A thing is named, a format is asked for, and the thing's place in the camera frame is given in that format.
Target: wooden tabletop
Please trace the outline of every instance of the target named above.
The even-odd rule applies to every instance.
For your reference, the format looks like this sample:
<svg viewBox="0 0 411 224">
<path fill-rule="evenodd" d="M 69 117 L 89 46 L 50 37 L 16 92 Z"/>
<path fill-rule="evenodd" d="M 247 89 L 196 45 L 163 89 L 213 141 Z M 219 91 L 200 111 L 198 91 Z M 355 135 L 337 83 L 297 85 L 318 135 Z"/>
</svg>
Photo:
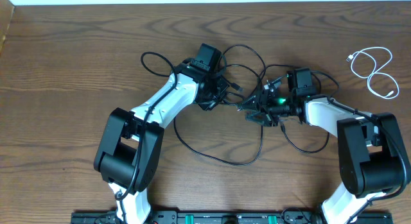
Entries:
<svg viewBox="0 0 411 224">
<path fill-rule="evenodd" d="M 341 84 L 335 96 L 340 102 L 395 114 L 411 153 L 411 3 L 19 6 L 8 33 L 0 57 L 2 223 L 68 223 L 74 211 L 115 207 L 112 191 L 92 163 L 111 111 L 140 105 L 165 83 L 143 69 L 139 59 L 145 51 L 177 65 L 195 56 L 201 43 L 220 50 L 246 44 L 268 64 L 325 71 Z M 394 55 L 385 71 L 401 87 L 396 99 L 372 95 L 345 61 L 371 46 L 387 47 Z M 378 62 L 388 59 L 384 52 L 372 54 Z M 246 49 L 231 50 L 227 60 L 262 69 Z M 146 61 L 157 72 L 169 69 L 158 58 Z M 361 58 L 356 68 L 366 74 L 371 64 Z M 267 79 L 285 72 L 271 68 Z M 227 77 L 245 93 L 256 83 L 241 68 L 229 69 Z M 382 94 L 395 88 L 379 76 L 373 85 Z M 330 81 L 323 87 L 334 89 Z M 314 150 L 325 141 L 320 128 L 292 120 L 286 125 L 301 148 Z M 196 150 L 226 160 L 248 161 L 259 147 L 259 126 L 234 107 L 204 112 L 191 105 L 179 114 L 177 126 Z M 287 143 L 279 128 L 265 128 L 259 160 L 232 167 L 193 154 L 169 126 L 149 201 L 191 211 L 314 208 L 340 182 L 334 137 L 324 151 L 305 155 Z M 410 191 L 372 209 L 409 223 Z"/>
</svg>

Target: coiled white cable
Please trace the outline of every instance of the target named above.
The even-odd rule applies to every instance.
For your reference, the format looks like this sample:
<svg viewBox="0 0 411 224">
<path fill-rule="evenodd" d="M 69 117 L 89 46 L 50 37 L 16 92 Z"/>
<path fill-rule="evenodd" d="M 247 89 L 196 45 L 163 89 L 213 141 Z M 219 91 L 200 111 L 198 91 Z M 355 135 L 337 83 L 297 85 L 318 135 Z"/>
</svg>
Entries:
<svg viewBox="0 0 411 224">
<path fill-rule="evenodd" d="M 387 51 L 387 52 L 389 53 L 390 59 L 389 59 L 385 64 L 383 64 L 379 69 L 376 69 L 376 68 L 377 68 L 377 61 L 375 61 L 374 57 L 372 57 L 370 54 L 364 52 L 364 51 L 367 51 L 367 50 L 370 50 L 370 49 L 383 49 L 383 50 L 385 50 L 385 51 Z M 353 65 L 354 65 L 354 62 L 355 62 L 355 60 L 356 60 L 356 58 L 357 58 L 357 56 L 358 56 L 359 54 L 365 54 L 365 55 L 367 55 L 369 58 L 371 58 L 372 61 L 374 61 L 374 69 L 372 70 L 372 72 L 371 72 L 370 75 L 368 75 L 368 76 L 360 76 L 358 73 L 356 73 L 356 72 L 354 71 Z M 370 90 L 370 92 L 372 92 L 374 95 L 379 96 L 379 97 L 381 97 L 381 98 L 383 98 L 383 99 L 394 99 L 394 98 L 396 98 L 396 97 L 399 95 L 399 86 L 398 86 L 397 81 L 396 81 L 392 76 L 390 76 L 389 74 L 387 74 L 387 73 L 381 73 L 381 72 L 380 72 L 381 69 L 383 69 L 389 62 L 391 62 L 391 60 L 392 60 L 392 53 L 391 53 L 390 50 L 388 50 L 388 49 L 385 48 L 385 47 L 368 47 L 368 48 L 364 48 L 364 49 L 361 50 L 361 51 L 356 51 L 356 52 L 354 52 L 352 55 L 349 55 L 348 58 L 347 58 L 347 61 L 348 61 L 348 62 L 351 61 L 351 71 L 352 71 L 356 76 L 358 76 L 358 77 L 360 77 L 360 78 L 362 78 L 362 79 L 367 79 L 367 87 L 368 87 L 368 90 Z M 392 96 L 393 93 L 394 93 L 394 91 L 392 90 L 392 91 L 390 91 L 386 96 L 382 96 L 381 94 L 378 94 L 376 91 L 374 91 L 374 90 L 371 88 L 370 82 L 371 82 L 371 78 L 372 78 L 374 75 L 376 75 L 376 74 L 382 74 L 382 75 L 384 75 L 384 76 L 388 76 L 388 77 L 396 84 L 397 94 L 395 94 L 394 96 Z"/>
</svg>

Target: robotic arm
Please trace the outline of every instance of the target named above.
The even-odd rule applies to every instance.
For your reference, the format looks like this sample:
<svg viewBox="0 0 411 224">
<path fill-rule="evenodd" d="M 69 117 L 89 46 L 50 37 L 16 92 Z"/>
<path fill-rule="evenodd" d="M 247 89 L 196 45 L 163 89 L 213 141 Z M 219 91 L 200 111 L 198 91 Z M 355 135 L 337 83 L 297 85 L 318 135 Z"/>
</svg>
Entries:
<svg viewBox="0 0 411 224">
<path fill-rule="evenodd" d="M 221 57 L 219 50 L 202 44 L 196 58 L 175 67 L 177 79 L 171 74 L 166 85 L 141 106 L 130 112 L 117 108 L 109 116 L 94 168 L 109 183 L 114 194 L 124 194 L 131 188 L 123 200 L 117 201 L 116 216 L 120 220 L 137 224 L 146 221 L 151 211 L 146 188 L 157 169 L 164 129 L 172 119 L 187 105 L 197 103 L 203 110 L 212 110 L 225 97 L 229 84 L 222 78 L 223 72 L 217 71 Z M 354 221 L 356 213 L 371 198 L 391 193 L 404 180 L 408 184 L 410 163 L 392 114 L 373 115 L 374 122 L 371 122 L 367 119 L 370 113 L 358 113 L 332 98 L 318 95 L 311 73 L 309 69 L 288 72 L 291 96 L 287 98 L 280 97 L 281 79 L 277 79 L 242 101 L 238 108 L 248 112 L 247 120 L 263 126 L 281 125 L 282 117 L 297 116 L 301 122 L 319 126 L 338 138 L 342 183 L 322 203 L 319 213 L 311 216 L 311 222 L 343 224 Z M 151 108 L 175 81 L 177 86 Z M 152 112 L 143 133 L 141 160 L 136 164 L 137 150 L 121 140 L 140 141 L 148 111 Z M 381 129 L 388 132 L 395 144 L 387 139 L 387 134 L 381 133 Z M 383 148 L 379 153 L 370 154 L 368 146 Z M 135 169 L 138 174 L 132 184 Z"/>
</svg>

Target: wood grain surface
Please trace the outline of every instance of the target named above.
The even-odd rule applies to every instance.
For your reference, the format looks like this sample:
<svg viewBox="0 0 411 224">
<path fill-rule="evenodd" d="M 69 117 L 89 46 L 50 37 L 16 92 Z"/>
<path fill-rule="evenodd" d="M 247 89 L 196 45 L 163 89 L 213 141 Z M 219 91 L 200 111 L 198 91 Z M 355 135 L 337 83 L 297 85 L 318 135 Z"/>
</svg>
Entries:
<svg viewBox="0 0 411 224">
<path fill-rule="evenodd" d="M 9 0 L 0 0 L 0 54 L 3 47 L 3 42 L 6 40 L 6 34 L 12 15 L 14 6 Z"/>
<path fill-rule="evenodd" d="M 335 97 L 371 112 L 392 112 L 411 153 L 411 3 L 146 4 L 17 7 L 0 58 L 0 222 L 68 223 L 73 211 L 108 210 L 115 201 L 92 162 L 111 111 L 129 110 L 160 89 L 165 79 L 146 72 L 139 58 L 156 51 L 174 64 L 195 56 L 201 43 L 224 50 L 246 44 L 268 64 L 293 64 L 325 71 L 341 84 Z M 352 52 L 389 48 L 385 69 L 401 87 L 398 98 L 378 99 L 349 70 Z M 373 52 L 379 62 L 385 53 Z M 233 49 L 229 63 L 260 71 L 246 49 Z M 147 57 L 166 73 L 166 64 Z M 361 58 L 356 68 L 370 71 Z M 267 79 L 286 69 L 271 68 Z M 240 68 L 227 77 L 250 92 L 255 77 Z M 376 77 L 378 92 L 394 89 Z M 334 85 L 324 81 L 325 92 Z M 289 137 L 314 150 L 325 132 L 294 121 Z M 227 160 L 246 161 L 259 146 L 259 126 L 233 107 L 204 112 L 191 105 L 178 116 L 179 132 L 195 149 Z M 194 155 L 166 129 L 161 160 L 149 188 L 156 206 L 181 210 L 273 211 L 313 208 L 330 197 L 341 178 L 337 140 L 303 155 L 279 128 L 264 129 L 260 159 L 232 167 Z M 396 223 L 410 223 L 410 189 L 376 202 Z"/>
</svg>

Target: white cable plug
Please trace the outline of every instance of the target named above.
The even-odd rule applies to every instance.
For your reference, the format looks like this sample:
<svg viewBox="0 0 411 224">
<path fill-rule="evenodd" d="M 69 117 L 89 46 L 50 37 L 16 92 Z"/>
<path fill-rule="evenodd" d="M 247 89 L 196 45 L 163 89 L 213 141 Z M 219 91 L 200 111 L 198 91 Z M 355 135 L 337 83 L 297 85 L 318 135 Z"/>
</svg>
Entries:
<svg viewBox="0 0 411 224">
<path fill-rule="evenodd" d="M 364 52 L 364 51 L 367 51 L 367 50 L 370 50 L 370 49 L 384 49 L 385 51 L 387 51 L 387 52 L 389 53 L 390 59 L 389 59 L 385 64 L 383 64 L 379 69 L 376 70 L 376 68 L 377 68 L 377 61 L 375 61 L 374 57 L 372 57 L 370 54 Z M 370 75 L 368 75 L 368 76 L 360 76 L 358 73 L 356 73 L 356 72 L 354 71 L 353 64 L 354 64 L 354 62 L 355 62 L 355 60 L 356 60 L 356 58 L 357 58 L 357 56 L 358 56 L 359 54 L 365 54 L 366 56 L 368 56 L 369 58 L 371 58 L 372 61 L 374 61 L 374 69 L 372 70 L 372 72 L 371 72 Z M 356 51 L 356 52 L 354 52 L 352 55 L 349 55 L 348 58 L 347 58 L 347 61 L 348 61 L 348 62 L 351 62 L 351 71 L 352 71 L 356 76 L 358 76 L 358 77 L 360 77 L 360 78 L 362 78 L 362 79 L 367 79 L 367 87 L 368 87 L 368 90 L 369 90 L 371 93 L 373 93 L 374 95 L 379 96 L 379 97 L 381 97 L 381 98 L 383 98 L 383 99 L 394 99 L 394 98 L 396 98 L 396 97 L 399 95 L 399 86 L 398 86 L 397 81 L 396 81 L 392 76 L 390 76 L 390 75 L 387 74 L 387 73 L 380 73 L 380 70 L 383 69 L 389 62 L 391 62 L 391 60 L 392 60 L 392 53 L 391 53 L 390 50 L 388 50 L 388 49 L 385 48 L 385 47 L 368 47 L 368 48 L 364 48 L 364 49 L 361 50 L 361 51 Z M 389 78 L 396 84 L 397 94 L 395 94 L 394 96 L 391 96 L 391 95 L 393 95 L 393 93 L 394 93 L 394 91 L 392 90 L 392 91 L 390 91 L 386 96 L 382 96 L 381 94 L 378 94 L 376 91 L 374 91 L 374 90 L 371 88 L 371 78 L 372 78 L 375 74 L 382 74 L 382 75 L 384 75 L 384 76 L 389 77 Z"/>
</svg>

